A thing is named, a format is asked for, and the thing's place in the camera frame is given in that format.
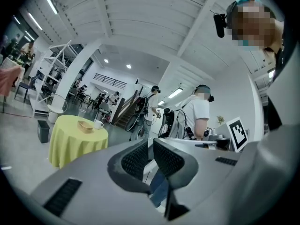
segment stack of plates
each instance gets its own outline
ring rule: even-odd
[[[83,133],[91,133],[93,131],[93,127],[85,121],[78,121],[77,126]]]

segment staircase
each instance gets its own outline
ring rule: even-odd
[[[124,115],[122,115],[122,117],[116,122],[116,124],[115,124],[116,126],[122,128],[122,129],[125,129],[127,122],[132,117],[132,115],[135,113],[136,102],[137,101],[135,101],[131,105],[131,107],[124,113]]]

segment black bin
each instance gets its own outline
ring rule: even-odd
[[[44,120],[37,120],[37,135],[41,143],[48,142],[48,135],[49,135],[48,123]]]

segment round table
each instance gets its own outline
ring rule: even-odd
[[[62,168],[83,154],[107,148],[108,132],[93,128],[92,133],[85,134],[77,127],[79,120],[94,126],[94,122],[72,115],[62,115],[56,120],[49,148],[53,166]]]

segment stair railing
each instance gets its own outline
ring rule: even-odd
[[[142,90],[143,87],[139,91],[135,90],[135,93],[127,100],[125,100],[124,98],[121,99],[111,124],[115,125],[122,118],[122,116],[130,109],[132,104],[139,98]]]

